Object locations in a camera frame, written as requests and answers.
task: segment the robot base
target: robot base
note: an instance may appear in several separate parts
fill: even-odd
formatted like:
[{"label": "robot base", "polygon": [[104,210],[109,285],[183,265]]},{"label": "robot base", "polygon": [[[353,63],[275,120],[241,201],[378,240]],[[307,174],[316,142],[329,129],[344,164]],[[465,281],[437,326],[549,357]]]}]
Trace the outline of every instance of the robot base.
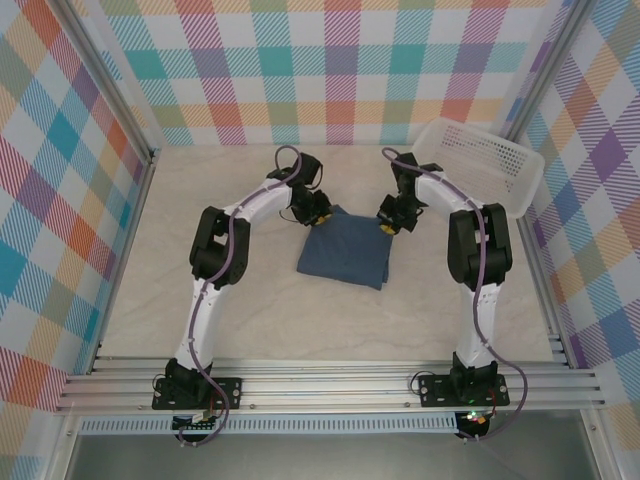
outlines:
[{"label": "robot base", "polygon": [[[240,408],[241,378],[213,378],[229,399],[229,409]],[[196,370],[189,370],[172,358],[165,367],[164,377],[153,385],[153,410],[222,410],[224,401]]]},{"label": "robot base", "polygon": [[509,405],[509,392],[506,389],[504,376],[497,375],[492,385],[468,390],[466,400],[461,400],[456,393],[450,375],[421,375],[418,377],[420,405],[423,407],[493,407],[494,400],[489,390],[495,395],[495,405]]},{"label": "robot base", "polygon": [[498,374],[494,360],[482,367],[465,367],[453,354],[449,375],[418,377],[420,404],[423,407],[504,407],[509,405],[509,391],[504,375]]}]

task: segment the black mounting bracket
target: black mounting bracket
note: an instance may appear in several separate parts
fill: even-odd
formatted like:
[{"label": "black mounting bracket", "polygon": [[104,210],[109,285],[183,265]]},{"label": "black mounting bracket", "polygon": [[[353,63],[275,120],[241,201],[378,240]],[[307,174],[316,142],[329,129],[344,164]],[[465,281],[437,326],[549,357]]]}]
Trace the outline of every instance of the black mounting bracket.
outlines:
[{"label": "black mounting bracket", "polygon": [[[418,161],[411,152],[401,153],[396,161],[411,167],[418,166]],[[442,168],[436,163],[421,165],[420,168],[427,172],[442,172]],[[387,195],[384,198],[377,217],[381,220],[380,224],[388,227],[394,234],[403,228],[413,232],[422,208],[428,206],[416,198],[416,178],[422,173],[402,168],[395,163],[391,164],[391,170],[396,179],[398,195]]]},{"label": "black mounting bracket", "polygon": [[465,367],[455,353],[449,375],[420,375],[418,392],[423,407],[492,407],[494,396],[498,407],[510,403],[504,375],[498,374],[495,361],[480,368]]},{"label": "black mounting bracket", "polygon": [[[291,211],[295,219],[302,225],[309,226],[322,223],[326,217],[331,216],[331,202],[322,190],[315,190],[311,185],[322,170],[322,163],[308,153],[300,152],[302,165],[300,172],[287,182],[291,188]],[[295,171],[298,160],[292,167],[274,170],[267,178],[284,180]]]},{"label": "black mounting bracket", "polygon": [[[207,374],[211,366],[205,369]],[[240,408],[242,379],[214,377],[229,399],[229,409]],[[164,377],[154,382],[153,410],[222,410],[224,401],[218,392],[197,370],[188,370],[172,358],[165,367]]]}]

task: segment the beige table surface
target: beige table surface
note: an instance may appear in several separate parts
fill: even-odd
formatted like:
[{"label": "beige table surface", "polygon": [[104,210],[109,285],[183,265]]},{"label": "beige table surface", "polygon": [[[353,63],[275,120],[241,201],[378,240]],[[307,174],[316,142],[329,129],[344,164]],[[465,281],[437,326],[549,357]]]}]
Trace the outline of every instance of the beige table surface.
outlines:
[{"label": "beige table surface", "polygon": [[[324,163],[322,189],[349,213],[375,216],[395,194],[377,146],[310,146]],[[142,214],[101,354],[172,356],[192,292],[189,250],[202,210],[224,207],[273,169],[272,146],[165,149]],[[283,163],[293,156],[283,156]],[[551,351],[515,223],[514,265],[498,302],[494,345],[513,360]],[[251,235],[249,267],[230,292],[216,357],[316,360],[449,360],[460,331],[458,285],[446,265],[447,224],[428,209],[394,238],[382,291],[295,271],[308,230],[278,217]]]}]

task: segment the gray floor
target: gray floor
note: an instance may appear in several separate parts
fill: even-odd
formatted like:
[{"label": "gray floor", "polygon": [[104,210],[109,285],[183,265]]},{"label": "gray floor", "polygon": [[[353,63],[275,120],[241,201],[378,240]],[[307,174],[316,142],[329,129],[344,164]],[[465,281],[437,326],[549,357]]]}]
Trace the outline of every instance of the gray floor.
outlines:
[{"label": "gray floor", "polygon": [[69,480],[598,478],[578,413],[531,412],[486,444],[453,435],[228,435],[197,450],[168,436],[78,440]]}]

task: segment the white plastic basket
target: white plastic basket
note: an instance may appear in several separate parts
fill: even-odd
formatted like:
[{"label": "white plastic basket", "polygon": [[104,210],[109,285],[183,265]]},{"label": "white plastic basket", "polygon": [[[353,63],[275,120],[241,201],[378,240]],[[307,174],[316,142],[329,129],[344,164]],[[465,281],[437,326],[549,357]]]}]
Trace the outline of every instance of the white plastic basket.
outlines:
[{"label": "white plastic basket", "polygon": [[447,118],[429,123],[412,152],[420,165],[440,165],[467,195],[500,203],[510,218],[525,214],[544,168],[539,153]]}]

